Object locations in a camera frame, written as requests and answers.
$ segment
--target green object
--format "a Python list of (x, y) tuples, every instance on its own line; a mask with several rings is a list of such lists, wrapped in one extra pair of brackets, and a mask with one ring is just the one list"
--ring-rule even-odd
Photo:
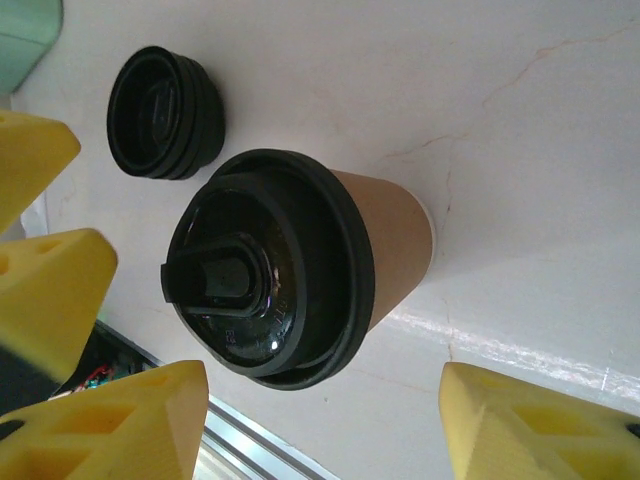
[(61, 0), (0, 0), (0, 95), (20, 86), (61, 27)]

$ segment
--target yellow foam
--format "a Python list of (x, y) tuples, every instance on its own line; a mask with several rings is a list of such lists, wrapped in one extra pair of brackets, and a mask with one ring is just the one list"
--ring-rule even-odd
[(0, 233), (78, 152), (80, 143), (64, 123), (0, 110)]
[(0, 343), (66, 381), (116, 265), (115, 251), (92, 229), (0, 244)]
[(204, 365), (183, 361), (16, 410), (0, 478), (191, 479), (207, 405)]
[(640, 418), (463, 363), (440, 415), (457, 480), (637, 480)]

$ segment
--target loose black lid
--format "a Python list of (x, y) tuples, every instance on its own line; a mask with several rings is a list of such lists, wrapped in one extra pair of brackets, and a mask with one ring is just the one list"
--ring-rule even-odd
[(184, 179), (224, 143), (222, 100), (195, 61), (151, 46), (122, 67), (107, 112), (107, 137), (129, 175)]
[(338, 179), (303, 155), (255, 150), (227, 162), (196, 194), (162, 285), (221, 363), (294, 390), (355, 355), (375, 281), (366, 228)]

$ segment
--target white marble surface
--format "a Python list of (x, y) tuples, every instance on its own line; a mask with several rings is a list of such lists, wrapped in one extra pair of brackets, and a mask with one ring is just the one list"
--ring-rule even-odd
[[(52, 231), (102, 230), (120, 267), (105, 318), (344, 478), (451, 478), (440, 370), (462, 360), (640, 413), (640, 3), (65, 2), (62, 36), (14, 108), (83, 151), (47, 191)], [(431, 210), (428, 279), (354, 362), (298, 393), (210, 359), (164, 304), (173, 228), (216, 165), (124, 175), (105, 112), (136, 49), (200, 61), (222, 87), (221, 161), (284, 147), (387, 178)]]

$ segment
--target stacked lids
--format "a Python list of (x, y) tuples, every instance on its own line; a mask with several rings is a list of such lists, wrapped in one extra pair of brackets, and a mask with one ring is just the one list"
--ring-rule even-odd
[(218, 156), (224, 134), (222, 100), (197, 62), (152, 46), (122, 67), (109, 100), (107, 136), (124, 172), (188, 178)]

